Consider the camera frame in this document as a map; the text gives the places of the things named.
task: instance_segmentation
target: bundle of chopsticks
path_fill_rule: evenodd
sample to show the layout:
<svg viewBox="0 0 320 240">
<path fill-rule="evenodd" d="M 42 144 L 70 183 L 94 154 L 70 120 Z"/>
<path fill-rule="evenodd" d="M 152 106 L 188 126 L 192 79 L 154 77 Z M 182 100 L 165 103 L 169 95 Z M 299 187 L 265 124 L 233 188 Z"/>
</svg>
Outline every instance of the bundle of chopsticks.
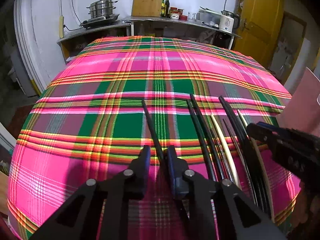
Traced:
<svg viewBox="0 0 320 240">
<path fill-rule="evenodd" d="M 241 112 L 237 110 L 238 116 L 236 116 L 230 104 L 222 96 L 219 97 L 219 101 L 235 132 L 236 137 L 228 122 L 222 119 L 244 166 L 252 200 L 274 222 L 270 184 L 257 143 L 255 139 L 248 137 L 245 130 L 248 124 Z M 212 125 L 213 127 L 209 128 L 194 95 L 190 94 L 190 100 L 187 100 L 187 105 L 199 138 L 208 178 L 214 181 L 230 179 L 242 189 L 228 144 L 214 115 L 210 115 L 212 123 L 207 119 L 209 126 Z"/>
</svg>

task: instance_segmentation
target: pink chair back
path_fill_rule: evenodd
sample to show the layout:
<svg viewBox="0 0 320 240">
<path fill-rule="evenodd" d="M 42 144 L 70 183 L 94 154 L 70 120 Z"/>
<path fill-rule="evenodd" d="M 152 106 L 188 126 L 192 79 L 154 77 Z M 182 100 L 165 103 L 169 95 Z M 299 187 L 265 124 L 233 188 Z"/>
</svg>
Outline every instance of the pink chair back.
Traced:
<svg viewBox="0 0 320 240">
<path fill-rule="evenodd" d="M 279 127 L 297 129 L 320 137 L 320 81 L 306 68 L 295 93 L 281 114 Z"/>
</svg>

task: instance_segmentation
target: metal rivet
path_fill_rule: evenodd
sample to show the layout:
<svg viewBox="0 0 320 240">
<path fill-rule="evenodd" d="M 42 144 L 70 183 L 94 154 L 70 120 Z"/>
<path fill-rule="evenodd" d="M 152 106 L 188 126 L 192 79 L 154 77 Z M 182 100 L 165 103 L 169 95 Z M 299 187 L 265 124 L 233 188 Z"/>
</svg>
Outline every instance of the metal rivet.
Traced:
<svg viewBox="0 0 320 240">
<path fill-rule="evenodd" d="M 124 174 L 125 176 L 131 176 L 131 175 L 133 175 L 133 170 L 130 170 L 130 169 L 124 170 L 124 171 L 123 171 L 123 174 Z"/>
<path fill-rule="evenodd" d="M 96 184 L 96 180 L 95 179 L 88 179 L 86 182 L 85 182 L 88 186 L 93 186 Z"/>
<path fill-rule="evenodd" d="M 225 186 L 227 186 L 227 187 L 229 187 L 229 186 L 232 184 L 232 182 L 231 182 L 229 179 L 224 179 L 224 180 L 222 181 L 222 184 L 225 185 Z"/>
<path fill-rule="evenodd" d="M 192 177 L 195 174 L 195 172 L 193 170 L 186 170 L 184 174 L 188 177 Z"/>
</svg>

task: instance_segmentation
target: electric kettle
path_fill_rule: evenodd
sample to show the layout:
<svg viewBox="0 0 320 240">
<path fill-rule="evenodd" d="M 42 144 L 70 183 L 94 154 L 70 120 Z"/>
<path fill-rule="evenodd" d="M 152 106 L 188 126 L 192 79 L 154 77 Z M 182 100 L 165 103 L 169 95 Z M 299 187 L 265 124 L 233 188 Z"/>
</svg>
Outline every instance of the electric kettle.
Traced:
<svg viewBox="0 0 320 240">
<path fill-rule="evenodd" d="M 233 29 L 239 28 L 240 25 L 240 16 L 236 15 L 232 12 L 229 11 L 221 11 L 222 15 L 220 18 L 220 24 L 219 24 L 219 29 L 227 31 L 227 32 L 232 32 Z M 238 20 L 236 27 L 233 27 L 234 24 L 234 18 Z"/>
</svg>

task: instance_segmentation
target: wooden door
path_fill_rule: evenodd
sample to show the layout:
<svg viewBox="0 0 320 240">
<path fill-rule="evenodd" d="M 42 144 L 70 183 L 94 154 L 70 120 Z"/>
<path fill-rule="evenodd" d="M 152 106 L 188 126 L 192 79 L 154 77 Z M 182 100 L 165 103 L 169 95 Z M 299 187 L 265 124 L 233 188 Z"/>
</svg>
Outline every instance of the wooden door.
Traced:
<svg viewBox="0 0 320 240">
<path fill-rule="evenodd" d="M 268 67 L 283 17 L 283 0 L 244 0 L 233 50 Z"/>
</svg>

